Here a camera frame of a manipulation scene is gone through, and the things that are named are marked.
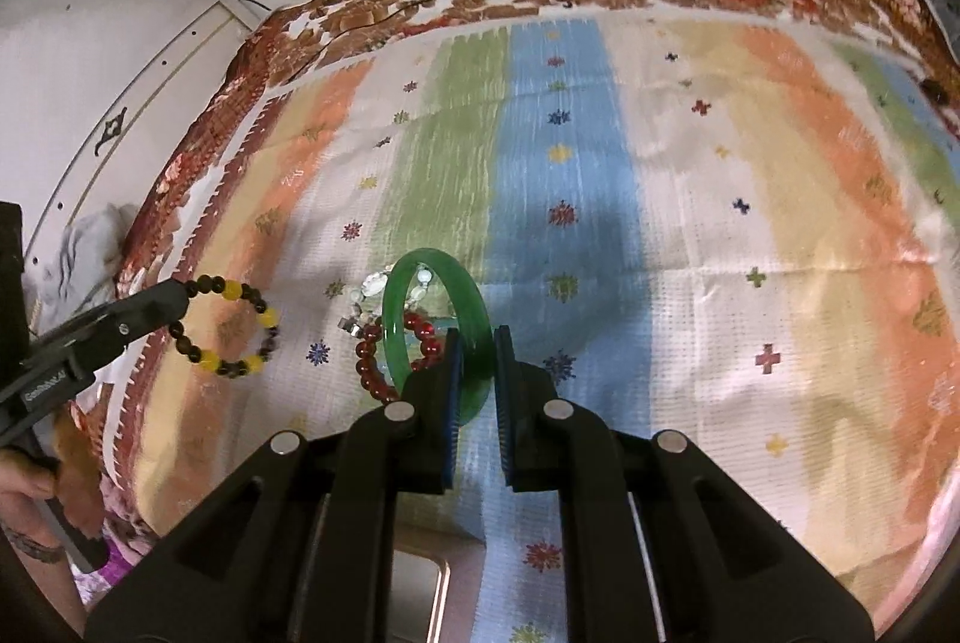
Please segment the left hand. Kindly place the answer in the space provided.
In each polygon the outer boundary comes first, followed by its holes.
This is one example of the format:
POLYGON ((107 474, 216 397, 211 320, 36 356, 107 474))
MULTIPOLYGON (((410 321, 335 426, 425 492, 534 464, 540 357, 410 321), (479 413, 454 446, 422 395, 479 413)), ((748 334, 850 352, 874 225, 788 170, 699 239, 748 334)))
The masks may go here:
POLYGON ((2 529, 21 565, 47 601, 63 617, 82 611, 70 567, 57 555, 59 542, 49 533, 37 501, 49 500, 53 475, 18 451, 2 451, 2 529))

